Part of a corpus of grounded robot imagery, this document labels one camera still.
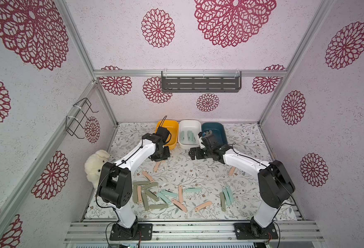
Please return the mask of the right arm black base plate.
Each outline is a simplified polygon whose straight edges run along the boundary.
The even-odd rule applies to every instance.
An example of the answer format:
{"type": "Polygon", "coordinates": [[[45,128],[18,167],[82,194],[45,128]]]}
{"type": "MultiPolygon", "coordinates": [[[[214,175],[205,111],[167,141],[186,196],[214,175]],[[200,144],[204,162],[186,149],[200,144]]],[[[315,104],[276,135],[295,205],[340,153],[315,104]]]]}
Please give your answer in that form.
{"type": "Polygon", "coordinates": [[[273,223],[268,227],[262,228],[256,223],[238,222],[234,223],[234,229],[237,240],[272,240],[279,238],[277,229],[273,223]]]}

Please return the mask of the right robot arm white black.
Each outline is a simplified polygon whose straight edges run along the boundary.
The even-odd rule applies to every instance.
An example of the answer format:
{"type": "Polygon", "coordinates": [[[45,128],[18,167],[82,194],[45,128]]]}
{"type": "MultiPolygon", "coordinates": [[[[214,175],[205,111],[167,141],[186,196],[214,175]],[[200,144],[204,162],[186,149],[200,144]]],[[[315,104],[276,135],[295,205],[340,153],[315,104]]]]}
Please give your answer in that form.
{"type": "Polygon", "coordinates": [[[268,228],[282,204],[296,189],[284,164],[278,160],[267,162],[242,154],[232,145],[221,144],[212,133],[200,132],[199,144],[199,147],[190,149],[191,160],[211,158],[258,178],[262,202],[250,222],[254,227],[268,228]]]}

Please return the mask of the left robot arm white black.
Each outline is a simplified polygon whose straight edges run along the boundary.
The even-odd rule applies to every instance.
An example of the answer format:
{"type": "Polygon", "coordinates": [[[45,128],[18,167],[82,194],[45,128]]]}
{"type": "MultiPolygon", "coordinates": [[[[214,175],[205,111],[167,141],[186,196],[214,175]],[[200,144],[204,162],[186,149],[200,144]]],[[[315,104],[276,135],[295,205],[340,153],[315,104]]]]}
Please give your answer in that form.
{"type": "Polygon", "coordinates": [[[100,208],[111,208],[118,217],[118,225],[132,228],[137,216],[129,203],[132,197],[132,175],[139,166],[150,159],[155,162],[167,160],[170,149],[167,144],[171,140],[167,128],[158,127],[155,133],[147,133],[127,155],[115,162],[107,162],[102,166],[96,197],[100,197],[105,205],[100,208]]]}

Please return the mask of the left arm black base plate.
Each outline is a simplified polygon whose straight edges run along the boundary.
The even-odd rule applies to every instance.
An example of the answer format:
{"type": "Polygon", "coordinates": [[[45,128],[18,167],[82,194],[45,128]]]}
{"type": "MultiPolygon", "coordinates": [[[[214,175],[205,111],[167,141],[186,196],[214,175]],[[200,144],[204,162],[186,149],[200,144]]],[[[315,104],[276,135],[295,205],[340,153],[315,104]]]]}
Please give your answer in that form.
{"type": "Polygon", "coordinates": [[[131,228],[114,224],[110,233],[110,241],[149,241],[152,239],[153,224],[135,223],[131,228]]]}

